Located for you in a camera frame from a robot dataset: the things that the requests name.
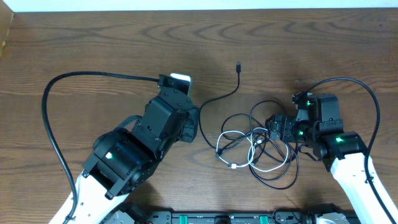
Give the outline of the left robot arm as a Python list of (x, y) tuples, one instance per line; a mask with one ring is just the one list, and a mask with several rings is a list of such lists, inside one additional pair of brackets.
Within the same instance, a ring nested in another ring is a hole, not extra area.
[(62, 223), (67, 206), (76, 200), (70, 223), (100, 223), (155, 172), (175, 142), (193, 142), (199, 110), (189, 94), (189, 87), (163, 86), (142, 117), (130, 116), (100, 136), (78, 176), (77, 195), (70, 196), (51, 222)]

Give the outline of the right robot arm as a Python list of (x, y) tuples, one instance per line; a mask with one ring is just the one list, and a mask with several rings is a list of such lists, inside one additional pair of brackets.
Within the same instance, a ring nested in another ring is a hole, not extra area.
[(302, 143), (313, 150), (349, 198), (361, 223), (394, 223), (397, 207), (378, 177), (366, 145), (356, 132), (344, 132), (334, 94), (307, 93), (294, 99), (297, 114), (266, 120), (271, 139)]

